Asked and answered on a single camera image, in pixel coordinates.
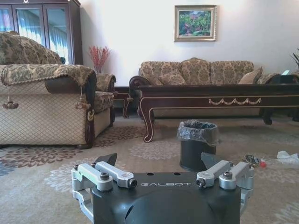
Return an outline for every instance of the landscape painting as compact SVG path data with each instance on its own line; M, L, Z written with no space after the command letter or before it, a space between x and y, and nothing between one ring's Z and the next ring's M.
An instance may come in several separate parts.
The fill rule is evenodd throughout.
M175 41L215 41L217 6L175 6Z

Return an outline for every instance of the beige patterned sofa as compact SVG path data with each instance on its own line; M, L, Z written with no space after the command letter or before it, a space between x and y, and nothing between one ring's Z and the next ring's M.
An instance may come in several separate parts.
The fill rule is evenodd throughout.
M143 62L139 75L130 80L130 88L138 89L140 85L209 85L209 84L238 84L242 77L254 70L249 61L215 61L209 62L191 58L183 62ZM183 78L177 78L179 72ZM277 73L263 74L257 84L270 82ZM224 109L160 109L154 110L155 117L197 117L197 116L257 116L256 108L224 108Z
M114 122L113 75L63 65L55 52L0 32L0 146L90 148Z

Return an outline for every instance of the trash can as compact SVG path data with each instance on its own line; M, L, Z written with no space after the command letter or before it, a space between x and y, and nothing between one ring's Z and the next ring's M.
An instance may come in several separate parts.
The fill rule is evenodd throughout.
M198 120L181 122L177 138L181 141L180 166L194 172L206 170L201 153L216 154L216 146L219 144L217 125Z

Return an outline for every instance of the wall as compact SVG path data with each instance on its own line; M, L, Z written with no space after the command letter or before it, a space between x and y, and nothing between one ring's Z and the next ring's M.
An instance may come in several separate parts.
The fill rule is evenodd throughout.
M266 72L296 70L299 0L80 0L85 65L88 47L108 46L104 67L128 86L143 61L249 60ZM174 42L174 5L218 5L215 42Z

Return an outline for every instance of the floral carpet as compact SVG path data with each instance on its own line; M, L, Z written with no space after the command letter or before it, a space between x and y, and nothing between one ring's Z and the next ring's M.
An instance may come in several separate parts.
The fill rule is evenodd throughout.
M299 123L286 117L206 119L218 125L221 144L216 153L237 163L246 154L266 159L278 151L299 153ZM11 146L0 149L1 224L88 224L71 194L71 169L117 153L116 167L131 172L184 172L179 166L180 120L155 121L151 143L143 142L139 118L117 117L91 149L70 146ZM241 217L242 224L298 224L299 170L255 169L255 192Z

